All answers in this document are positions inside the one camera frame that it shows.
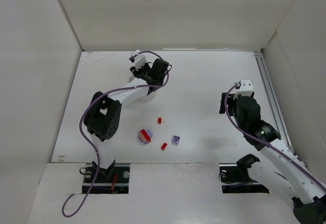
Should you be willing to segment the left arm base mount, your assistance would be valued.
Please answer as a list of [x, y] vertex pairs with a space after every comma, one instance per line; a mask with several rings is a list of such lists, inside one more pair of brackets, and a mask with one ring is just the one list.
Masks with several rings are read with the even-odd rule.
[[[83, 175], [82, 193], [87, 193], [97, 170], [97, 164], [87, 164], [79, 169]], [[100, 168], [89, 194], [128, 194], [130, 164], [113, 163], [109, 168]]]

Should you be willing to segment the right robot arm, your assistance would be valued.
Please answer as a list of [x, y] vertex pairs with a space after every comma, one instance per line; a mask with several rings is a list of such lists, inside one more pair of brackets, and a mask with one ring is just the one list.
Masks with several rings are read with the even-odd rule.
[[261, 119], [260, 111], [254, 92], [221, 95], [219, 113], [226, 114], [245, 140], [278, 172], [248, 154], [234, 166], [220, 167], [220, 180], [226, 184], [258, 182], [287, 203], [299, 223], [325, 223], [325, 184], [300, 163], [279, 132]]

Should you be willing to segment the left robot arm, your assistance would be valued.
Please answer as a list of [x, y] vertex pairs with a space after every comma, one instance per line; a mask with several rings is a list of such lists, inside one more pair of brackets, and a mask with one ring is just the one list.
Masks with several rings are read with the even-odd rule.
[[97, 161], [92, 163], [90, 169], [93, 174], [108, 178], [113, 173], [114, 157], [108, 150], [102, 159], [99, 143], [109, 140], [117, 132], [122, 108], [141, 98], [150, 97], [164, 87], [171, 68], [172, 65], [161, 58], [150, 63], [142, 57], [130, 68], [132, 76], [127, 85], [93, 95], [79, 123], [80, 133], [96, 154]]

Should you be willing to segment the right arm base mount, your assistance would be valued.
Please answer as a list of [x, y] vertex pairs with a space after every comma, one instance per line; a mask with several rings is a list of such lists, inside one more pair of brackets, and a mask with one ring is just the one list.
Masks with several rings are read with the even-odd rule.
[[249, 177], [248, 169], [259, 161], [258, 157], [248, 154], [236, 163], [219, 164], [222, 193], [269, 193], [265, 186]]

